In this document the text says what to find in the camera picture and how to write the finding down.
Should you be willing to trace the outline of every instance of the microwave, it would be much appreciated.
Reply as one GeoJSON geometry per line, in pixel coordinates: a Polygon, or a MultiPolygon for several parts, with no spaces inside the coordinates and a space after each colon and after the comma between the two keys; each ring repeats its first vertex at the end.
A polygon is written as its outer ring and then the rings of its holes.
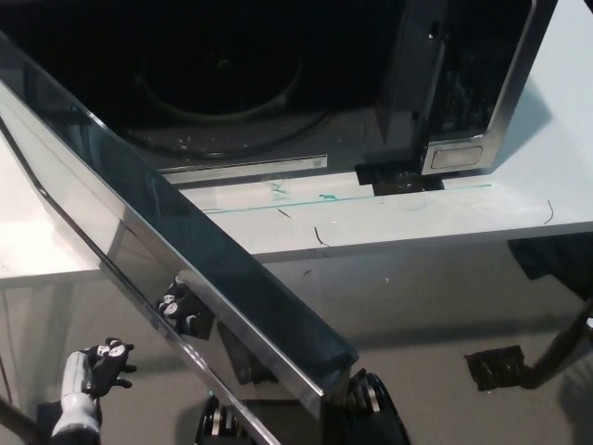
{"type": "Polygon", "coordinates": [[[0,51],[0,79],[96,156],[115,134],[179,186],[434,184],[493,165],[555,5],[4,0],[1,45],[29,68],[8,79],[0,51]]]}

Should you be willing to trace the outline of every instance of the wire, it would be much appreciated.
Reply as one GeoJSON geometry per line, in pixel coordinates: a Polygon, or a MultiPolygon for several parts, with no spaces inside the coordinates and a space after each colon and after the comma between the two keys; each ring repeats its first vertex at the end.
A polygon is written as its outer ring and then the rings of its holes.
{"type": "Polygon", "coordinates": [[[4,367],[2,355],[0,355],[0,372],[2,373],[2,379],[4,380],[4,386],[6,388],[6,396],[8,397],[8,401],[12,405],[14,404],[12,400],[12,391],[10,390],[10,385],[8,384],[8,376],[6,375],[6,368],[4,367]]]}

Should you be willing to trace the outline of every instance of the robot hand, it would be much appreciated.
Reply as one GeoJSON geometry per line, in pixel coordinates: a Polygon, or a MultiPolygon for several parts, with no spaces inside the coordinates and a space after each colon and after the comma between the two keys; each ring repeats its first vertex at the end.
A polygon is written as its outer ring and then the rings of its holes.
{"type": "Polygon", "coordinates": [[[106,396],[113,387],[131,388],[132,382],[120,378],[120,374],[136,371],[134,365],[127,363],[133,344],[113,337],[107,338],[105,343],[81,351],[87,356],[92,373],[83,392],[96,399],[106,396]]]}
{"type": "Polygon", "coordinates": [[[66,360],[61,415],[53,427],[51,445],[100,444],[99,398],[113,387],[132,386],[120,374],[136,370],[127,363],[133,345],[111,337],[105,343],[72,352],[66,360]]]}
{"type": "Polygon", "coordinates": [[[178,276],[157,301],[157,310],[175,323],[180,334],[209,339],[214,314],[178,276]]]}

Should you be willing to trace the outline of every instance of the white table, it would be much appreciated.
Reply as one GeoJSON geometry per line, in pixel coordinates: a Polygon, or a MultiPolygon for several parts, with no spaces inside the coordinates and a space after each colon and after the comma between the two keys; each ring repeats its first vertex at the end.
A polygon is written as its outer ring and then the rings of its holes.
{"type": "MultiPolygon", "coordinates": [[[[592,46],[593,15],[585,3],[559,0],[500,165],[489,175],[392,197],[374,197],[354,173],[184,193],[263,261],[403,240],[593,230],[592,46]]],[[[1,139],[0,234],[0,278],[96,269],[96,259],[56,231],[1,139]]]]}

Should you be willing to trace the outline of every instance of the stainless steel panel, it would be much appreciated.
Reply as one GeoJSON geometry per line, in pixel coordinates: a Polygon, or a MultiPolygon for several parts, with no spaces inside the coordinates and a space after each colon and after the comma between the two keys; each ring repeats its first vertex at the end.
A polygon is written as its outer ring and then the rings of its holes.
{"type": "Polygon", "coordinates": [[[132,147],[0,37],[0,64],[3,72],[11,71],[0,85],[0,128],[41,197],[259,440],[277,443],[241,400],[269,398],[270,392],[238,385],[215,335],[209,341],[182,337],[155,310],[180,271],[218,320],[279,379],[271,392],[299,399],[323,420],[326,407],[344,396],[356,352],[132,147]]]}
{"type": "Polygon", "coordinates": [[[435,153],[433,158],[433,169],[443,169],[446,167],[467,167],[475,165],[482,157],[482,148],[480,146],[467,146],[456,149],[440,150],[435,153]]]}
{"type": "Polygon", "coordinates": [[[512,59],[511,68],[502,85],[498,102],[486,131],[467,139],[431,142],[424,158],[422,174],[485,169],[492,166],[504,141],[512,113],[524,89],[555,6],[556,0],[532,0],[531,10],[512,59]],[[433,165],[437,152],[472,146],[483,148],[482,157],[477,163],[465,166],[442,165],[440,163],[436,164],[438,167],[433,165]]]}

